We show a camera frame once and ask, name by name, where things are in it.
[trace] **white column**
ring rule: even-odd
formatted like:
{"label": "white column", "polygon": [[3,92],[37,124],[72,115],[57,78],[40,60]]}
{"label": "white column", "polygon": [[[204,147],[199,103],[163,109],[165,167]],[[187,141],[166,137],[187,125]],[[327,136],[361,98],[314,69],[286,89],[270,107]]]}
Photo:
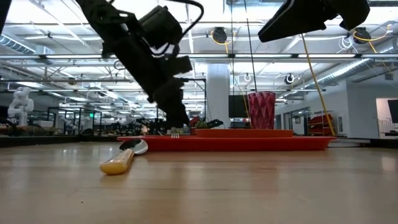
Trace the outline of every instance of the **white column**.
{"label": "white column", "polygon": [[229,128],[228,95],[229,69],[228,64],[208,64],[207,76],[206,119],[219,119]]}

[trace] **wooden table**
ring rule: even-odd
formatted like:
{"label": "wooden table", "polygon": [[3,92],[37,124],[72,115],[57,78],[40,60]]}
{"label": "wooden table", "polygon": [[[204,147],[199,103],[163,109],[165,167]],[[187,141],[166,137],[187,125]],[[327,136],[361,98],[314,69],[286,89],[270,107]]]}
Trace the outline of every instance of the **wooden table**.
{"label": "wooden table", "polygon": [[118,143],[0,149],[0,223],[396,224],[398,151],[148,153]]}

